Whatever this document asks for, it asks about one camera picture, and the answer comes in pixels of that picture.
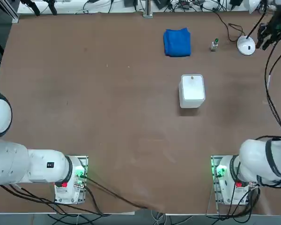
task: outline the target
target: blue towel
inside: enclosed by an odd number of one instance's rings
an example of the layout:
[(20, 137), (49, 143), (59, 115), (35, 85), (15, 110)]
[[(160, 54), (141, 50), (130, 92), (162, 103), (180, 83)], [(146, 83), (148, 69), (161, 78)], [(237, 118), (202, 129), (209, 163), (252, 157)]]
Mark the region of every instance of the blue towel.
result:
[(166, 30), (163, 34), (164, 53), (171, 57), (191, 55), (191, 34), (187, 28)]

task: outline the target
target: white container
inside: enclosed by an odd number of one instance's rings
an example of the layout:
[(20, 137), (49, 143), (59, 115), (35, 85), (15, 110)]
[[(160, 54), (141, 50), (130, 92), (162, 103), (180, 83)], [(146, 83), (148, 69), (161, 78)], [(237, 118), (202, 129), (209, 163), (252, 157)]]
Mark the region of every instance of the white container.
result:
[(198, 108), (204, 100), (205, 90), (202, 75), (182, 75), (179, 84), (180, 107)]

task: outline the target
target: cable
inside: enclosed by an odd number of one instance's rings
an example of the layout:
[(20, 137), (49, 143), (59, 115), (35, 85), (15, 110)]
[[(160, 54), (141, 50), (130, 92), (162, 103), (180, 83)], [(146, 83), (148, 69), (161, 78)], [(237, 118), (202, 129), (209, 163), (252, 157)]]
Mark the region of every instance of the cable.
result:
[(85, 11), (85, 6), (86, 6), (88, 3), (89, 3), (89, 1), (85, 2), (84, 5), (83, 5), (83, 7), (82, 7), (82, 11), (83, 11), (84, 14), (88, 14), (88, 13), (89, 13), (89, 11), (88, 11), (87, 13), (84, 12), (84, 11)]
[(98, 185), (99, 187), (103, 188), (105, 191), (109, 192), (109, 193), (112, 194), (113, 196), (115, 196), (115, 197), (121, 199), (122, 201), (124, 201), (124, 202), (126, 202), (126, 203), (128, 203), (128, 204), (130, 204), (130, 205), (132, 205), (132, 206), (134, 206), (134, 207), (137, 207), (137, 208), (140, 208), (140, 209), (147, 209), (147, 207), (145, 207), (145, 206), (141, 206), (141, 205), (135, 204), (135, 203), (133, 203), (133, 202), (131, 202), (131, 201), (129, 201), (129, 200), (123, 198), (122, 196), (120, 196), (120, 195), (118, 195), (118, 194), (116, 194), (116, 193), (110, 191), (109, 189), (107, 189), (106, 187), (104, 187), (104, 186), (102, 186), (101, 184), (97, 183), (96, 181), (92, 180), (91, 178), (88, 178), (88, 177), (83, 176), (83, 175), (81, 175), (80, 177), (81, 177), (81, 178), (88, 179), (89, 181), (91, 181), (91, 182), (93, 182), (94, 184)]
[[(13, 185), (9, 185), (16, 193), (20, 194), (20, 195), (23, 195), (23, 196), (27, 196), (27, 197), (31, 197), (31, 198), (36, 198), (36, 199), (39, 199), (40, 201), (44, 202), (44, 201), (47, 201), (47, 202), (50, 202), (50, 200), (46, 199), (46, 198), (39, 198), (37, 196), (35, 196), (34, 194), (32, 194), (31, 192), (29, 192), (28, 190), (20, 187), (17, 185), (17, 187), (23, 191), (25, 191), (26, 193), (28, 194), (25, 194), (21, 191), (18, 191)], [(53, 211), (57, 212), (58, 214), (61, 214), (61, 215), (67, 215), (67, 213), (59, 206), (59, 205), (56, 205), (61, 211), (62, 213), (60, 213), (59, 211), (57, 211), (54, 207), (52, 207), (50, 204), (46, 204), (48, 205), (51, 209), (53, 209)]]
[(210, 0), (210, 1), (213, 1), (213, 2), (217, 3), (218, 7), (220, 6), (220, 8), (217, 8), (218, 10), (220, 10), (222, 8), (224, 11), (227, 11), (227, 9), (223, 6), (223, 4), (221, 4), (221, 2), (218, 2), (218, 1), (215, 1), (215, 0)]
[(247, 38), (249, 38), (249, 36), (254, 32), (254, 30), (256, 29), (256, 27), (260, 24), (261, 20), (263, 19), (263, 17), (266, 15), (266, 10), (267, 10), (267, 4), (265, 4), (265, 9), (264, 9), (264, 12), (261, 16), (261, 18), (258, 20), (257, 24), (255, 24), (255, 26), (253, 27), (253, 29), (250, 31), (250, 33), (247, 35)]
[(164, 219), (163, 225), (166, 224), (166, 222), (167, 222), (167, 215), (166, 215), (166, 214), (158, 212), (158, 213), (157, 213), (157, 216), (156, 216), (156, 218), (155, 218), (155, 217), (153, 216), (152, 210), (151, 210), (150, 212), (151, 212), (151, 216), (152, 216), (153, 220), (155, 220), (155, 222), (153, 223), (153, 225), (155, 225), (155, 224), (159, 225), (159, 222), (160, 222), (161, 220), (163, 220), (163, 219)]
[(99, 207), (98, 207), (98, 205), (97, 205), (97, 202), (96, 202), (96, 200), (95, 200), (95, 197), (94, 197), (93, 193), (90, 191), (90, 189), (89, 189), (87, 186), (84, 186), (84, 188), (85, 188), (85, 189), (87, 190), (87, 192), (90, 194), (90, 196), (91, 196), (91, 198), (92, 198), (92, 201), (93, 201), (93, 204), (94, 204), (94, 207), (95, 207), (95, 209), (97, 210), (97, 212), (103, 216), (104, 214), (103, 214), (103, 213), (101, 212), (101, 210), (99, 209)]
[[(205, 9), (205, 10), (214, 12), (214, 13), (219, 17), (219, 19), (221, 20), (221, 22), (225, 25), (225, 27), (226, 27), (226, 29), (227, 29), (228, 40), (229, 40), (230, 42), (237, 42), (237, 40), (238, 40), (242, 35), (245, 35), (242, 26), (236, 25), (236, 24), (232, 24), (232, 23), (228, 23), (228, 25), (227, 25), (227, 24), (223, 21), (223, 19), (221, 18), (221, 16), (220, 16), (216, 11), (214, 11), (214, 10), (212, 10), (212, 9), (205, 8), (203, 5), (197, 5), (197, 4), (195, 4), (195, 3), (193, 3), (193, 4), (196, 5), (196, 6), (199, 6), (199, 7), (201, 8), (201, 10), (202, 10), (202, 9)], [(237, 37), (237, 39), (232, 40), (232, 39), (230, 38), (228, 26), (230, 26), (230, 27), (232, 27), (233, 29), (235, 29), (235, 30), (241, 32), (240, 35)]]
[(279, 124), (279, 126), (280, 126), (280, 128), (281, 128), (281, 118), (280, 118), (280, 116), (279, 116), (279, 114), (278, 114), (278, 112), (277, 112), (277, 110), (276, 110), (276, 108), (275, 108), (275, 106), (274, 106), (274, 104), (273, 104), (273, 101), (272, 101), (272, 99), (271, 99), (271, 97), (270, 97), (270, 94), (269, 94), (269, 91), (268, 91), (268, 83), (267, 83), (267, 79), (266, 79), (267, 67), (268, 67), (269, 61), (270, 61), (270, 59), (271, 59), (271, 57), (272, 57), (272, 54), (273, 54), (273, 52), (274, 52), (274, 50), (275, 50), (275, 48), (276, 48), (278, 42), (279, 42), (279, 41), (277, 41), (277, 42), (274, 44), (274, 46), (273, 46), (273, 48), (272, 48), (272, 50), (271, 50), (271, 52), (270, 52), (270, 54), (269, 54), (269, 56), (268, 56), (268, 58), (267, 58), (266, 67), (265, 67), (265, 73), (264, 73), (264, 83), (265, 83), (265, 89), (266, 89), (266, 98), (267, 98), (269, 107), (270, 107), (270, 109), (271, 109), (271, 111), (272, 111), (273, 116), (275, 117), (277, 123)]
[(183, 221), (181, 221), (179, 223), (175, 223), (173, 225), (181, 225), (181, 224), (185, 223), (186, 221), (190, 220), (191, 218), (193, 218), (193, 216), (190, 216), (190, 217), (186, 218), (185, 220), (183, 220)]
[(277, 58), (277, 60), (275, 61), (275, 63), (273, 64), (271, 70), (270, 70), (270, 73), (268, 74), (268, 82), (267, 82), (267, 88), (269, 87), (269, 83), (271, 81), (271, 74), (272, 74), (272, 71), (274, 69), (274, 67), (276, 66), (277, 62), (281, 59), (281, 55)]
[(47, 5), (47, 7), (40, 13), (40, 15), (49, 7), (49, 5)]
[(3, 188), (4, 190), (6, 190), (7, 192), (11, 193), (12, 195), (16, 196), (16, 197), (19, 197), (19, 198), (22, 198), (22, 199), (25, 199), (25, 200), (28, 200), (28, 201), (31, 201), (31, 202), (35, 202), (35, 203), (41, 203), (41, 204), (54, 204), (54, 205), (63, 205), (63, 206), (66, 206), (66, 207), (69, 207), (69, 208), (72, 208), (72, 209), (76, 209), (76, 210), (81, 210), (81, 211), (84, 211), (84, 212), (88, 212), (88, 213), (93, 213), (93, 214), (96, 214), (98, 216), (101, 216), (99, 213), (96, 213), (96, 212), (93, 212), (93, 211), (90, 211), (90, 210), (85, 210), (85, 209), (82, 209), (82, 208), (79, 208), (79, 207), (75, 207), (75, 206), (72, 206), (72, 205), (68, 205), (68, 204), (62, 204), (62, 203), (59, 203), (59, 202), (52, 202), (52, 201), (49, 201), (48, 199), (46, 199), (46, 202), (43, 202), (43, 201), (37, 201), (35, 199), (31, 199), (31, 198), (27, 198), (27, 197), (24, 197), (22, 195), (18, 195), (16, 193), (14, 193), (13, 191), (9, 190), (7, 187), (3, 186), (3, 185), (0, 185), (1, 188)]
[(108, 10), (108, 13), (110, 13), (110, 12), (111, 12), (111, 7), (112, 7), (112, 4), (113, 4), (113, 0), (111, 0), (111, 6), (110, 6), (110, 8), (109, 8), (109, 10)]
[(54, 224), (56, 224), (56, 223), (58, 223), (58, 222), (61, 222), (61, 223), (63, 223), (63, 224), (67, 224), (67, 225), (84, 225), (84, 224), (92, 224), (92, 225), (93, 225), (93, 224), (94, 224), (93, 221), (95, 221), (95, 220), (101, 218), (101, 216), (100, 216), (100, 217), (98, 217), (98, 218), (96, 218), (96, 219), (94, 219), (94, 220), (89, 220), (89, 219), (87, 219), (86, 217), (84, 217), (83, 215), (77, 214), (77, 215), (75, 215), (75, 217), (78, 217), (78, 216), (79, 216), (79, 217), (85, 219), (87, 222), (84, 222), (84, 223), (68, 223), (68, 222), (62, 221), (62, 219), (66, 218), (66, 217), (68, 217), (68, 216), (72, 216), (72, 215), (64, 215), (64, 216), (62, 216), (60, 219), (54, 218), (54, 217), (52, 217), (50, 214), (47, 214), (47, 216), (55, 220), (55, 222), (54, 222), (52, 225), (54, 225)]
[[(238, 167), (237, 167), (236, 179), (237, 179), (237, 176), (238, 176), (238, 173), (239, 173), (239, 167), (240, 167), (240, 163), (238, 164)], [(232, 214), (230, 214), (231, 206), (232, 206), (232, 202), (233, 202), (233, 197), (234, 197), (234, 193), (235, 193), (235, 188), (236, 188), (236, 185), (234, 184), (233, 192), (232, 192), (232, 197), (231, 197), (231, 202), (230, 202), (230, 207), (229, 207), (228, 213), (227, 213), (226, 215), (219, 215), (218, 218), (216, 218), (216, 217), (208, 217), (208, 216), (207, 216), (208, 218), (215, 219), (215, 221), (212, 223), (213, 225), (214, 225), (215, 223), (217, 223), (218, 221), (220, 221), (220, 220), (223, 221), (223, 220), (227, 220), (227, 219), (229, 219), (229, 218), (233, 218), (233, 219), (234, 219), (236, 222), (238, 222), (238, 223), (246, 223), (246, 222), (249, 221), (249, 219), (251, 218), (252, 209), (255, 207), (255, 205), (256, 205), (256, 203), (257, 203), (259, 197), (260, 197), (259, 185), (257, 185), (256, 187), (254, 187), (254, 188), (248, 190), (248, 191), (243, 195), (243, 197), (239, 200), (239, 202), (238, 202), (237, 206), (235, 207), (234, 211), (232, 212)], [(253, 200), (253, 193), (252, 193), (252, 191), (255, 190), (256, 188), (258, 188), (258, 194), (257, 194), (256, 198)], [(246, 205), (245, 209), (244, 209), (242, 212), (240, 212), (240, 213), (238, 213), (238, 214), (235, 214), (237, 208), (240, 206), (240, 203), (243, 201), (243, 199), (244, 199), (247, 195), (249, 195), (249, 193), (252, 193), (252, 194), (251, 194), (251, 197), (249, 198), (249, 199), (250, 199), (250, 200), (249, 200), (249, 201), (250, 201), (250, 202), (249, 202), (250, 208), (248, 209), (248, 207), (249, 207), (249, 204), (248, 204), (248, 205)], [(236, 220), (236, 218), (243, 217), (243, 216), (245, 216), (245, 215), (247, 215), (247, 214), (249, 214), (249, 216), (248, 216), (248, 218), (247, 218), (245, 221), (238, 221), (238, 220)]]
[(141, 0), (140, 0), (140, 5), (141, 5), (141, 7), (142, 7), (142, 10), (145, 11), (145, 8), (143, 7)]

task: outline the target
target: brown tabletop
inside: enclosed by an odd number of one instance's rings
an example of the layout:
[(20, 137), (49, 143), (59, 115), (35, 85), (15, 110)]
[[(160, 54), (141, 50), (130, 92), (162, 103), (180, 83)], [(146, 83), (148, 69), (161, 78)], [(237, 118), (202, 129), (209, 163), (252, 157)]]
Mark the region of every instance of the brown tabletop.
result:
[[(260, 17), (221, 16), (246, 33)], [(164, 31), (184, 27), (191, 33), (192, 55), (165, 56)], [(238, 32), (230, 34), (236, 38)], [(215, 38), (219, 48), (210, 52)], [(281, 53), (278, 46), (273, 59)], [(0, 70), (0, 92), (14, 114), (3, 139), (88, 155), (89, 175), (125, 198), (161, 212), (205, 214), (210, 156), (237, 154), (248, 138), (281, 134), (266, 103), (268, 55), (269, 50), (241, 55), (212, 13), (23, 17), (12, 26)], [(182, 110), (180, 77), (197, 73), (206, 100), (197, 111)], [(270, 92), (281, 116), (281, 61)], [(52, 199), (49, 186), (25, 185)], [(104, 212), (136, 210), (91, 188)], [(81, 207), (94, 208), (89, 198)], [(0, 188), (0, 212), (49, 209)], [(209, 212), (215, 213), (214, 197)], [(281, 215), (281, 190), (263, 188), (254, 213)]]

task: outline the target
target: white round device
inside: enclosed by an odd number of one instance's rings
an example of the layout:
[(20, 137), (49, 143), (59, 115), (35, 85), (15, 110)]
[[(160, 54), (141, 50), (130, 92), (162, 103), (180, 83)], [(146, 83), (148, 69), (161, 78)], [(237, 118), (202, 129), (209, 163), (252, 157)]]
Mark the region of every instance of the white round device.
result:
[(255, 42), (251, 37), (240, 36), (237, 40), (237, 48), (243, 55), (252, 55), (255, 52)]

